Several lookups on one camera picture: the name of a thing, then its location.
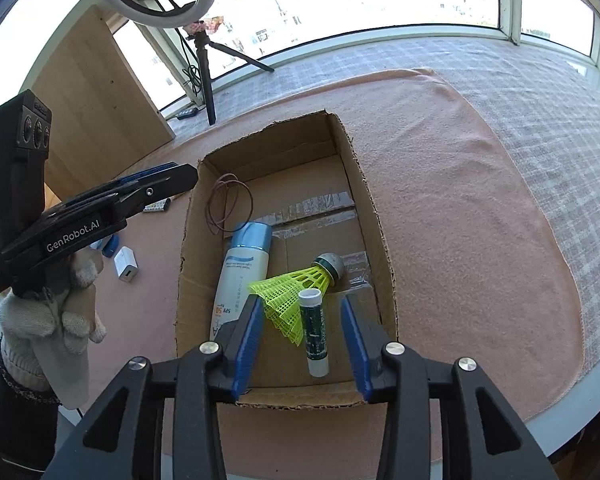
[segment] black sleeve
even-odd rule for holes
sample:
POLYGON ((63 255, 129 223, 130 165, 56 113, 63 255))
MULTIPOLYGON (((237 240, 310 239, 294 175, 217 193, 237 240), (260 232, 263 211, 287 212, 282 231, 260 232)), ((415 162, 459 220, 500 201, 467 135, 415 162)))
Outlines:
POLYGON ((14 381, 0 354, 0 462, 39 477, 54 455, 58 405, 53 391, 35 392, 14 381))

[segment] shuttlecock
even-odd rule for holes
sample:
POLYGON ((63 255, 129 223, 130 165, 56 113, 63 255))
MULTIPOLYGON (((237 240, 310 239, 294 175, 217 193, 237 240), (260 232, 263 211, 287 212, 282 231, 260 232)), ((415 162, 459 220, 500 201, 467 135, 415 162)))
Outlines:
POLYGON ((296 345, 302 342, 298 292, 304 288, 317 288, 324 295, 327 288, 344 274, 342 258, 334 253, 321 254, 312 265, 308 269, 249 284, 250 291, 264 300, 267 319, 296 345))

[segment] metal screw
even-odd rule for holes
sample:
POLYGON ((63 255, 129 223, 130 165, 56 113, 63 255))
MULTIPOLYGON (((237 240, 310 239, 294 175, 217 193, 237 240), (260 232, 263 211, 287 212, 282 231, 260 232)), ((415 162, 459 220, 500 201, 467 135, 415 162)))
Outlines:
POLYGON ((215 354, 220 349, 220 345, 215 341, 206 341, 199 348, 203 354, 215 354))
POLYGON ((402 343, 392 342, 387 343, 384 349, 391 355, 404 354, 404 345, 402 343))
POLYGON ((126 365, 132 370, 142 370, 146 363, 147 360, 144 357, 132 357, 126 365))
POLYGON ((458 361, 458 366, 465 372, 473 372, 478 365, 470 357, 461 357, 458 361))

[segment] checkered fabric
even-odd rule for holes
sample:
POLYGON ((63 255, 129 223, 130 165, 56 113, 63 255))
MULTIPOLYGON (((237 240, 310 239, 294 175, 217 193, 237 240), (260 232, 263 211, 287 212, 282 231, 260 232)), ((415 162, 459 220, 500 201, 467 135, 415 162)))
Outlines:
MULTIPOLYGON (((218 122, 352 76, 431 67, 485 119, 538 201, 582 300, 585 363, 600 359, 600 91, 566 57, 499 40, 413 38, 352 46, 262 73, 218 92, 218 122)), ((171 121, 176 142, 206 114, 171 121)))

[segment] cardboard box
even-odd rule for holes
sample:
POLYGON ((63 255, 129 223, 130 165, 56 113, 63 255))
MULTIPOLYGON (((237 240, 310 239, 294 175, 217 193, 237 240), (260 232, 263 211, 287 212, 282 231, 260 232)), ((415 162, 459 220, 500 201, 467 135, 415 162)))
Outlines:
MULTIPOLYGON (((340 300, 344 294, 357 294, 366 315, 381 321, 395 337, 394 280, 376 208, 350 139, 337 116, 326 112, 272 124, 200 162, 182 246, 178 355, 208 338, 230 234, 211 234, 204 208, 211 187, 224 173, 234 173, 251 189, 251 219, 273 227, 268 276, 307 268, 325 252, 342 255, 347 271, 324 301, 330 373, 312 378, 304 343, 296 347, 266 320, 250 390, 240 403, 300 408, 362 402, 340 326, 340 300)), ((234 203, 233 193, 220 194, 212 203, 217 218, 234 203)), ((250 205, 243 190, 225 228, 243 222, 250 205)))

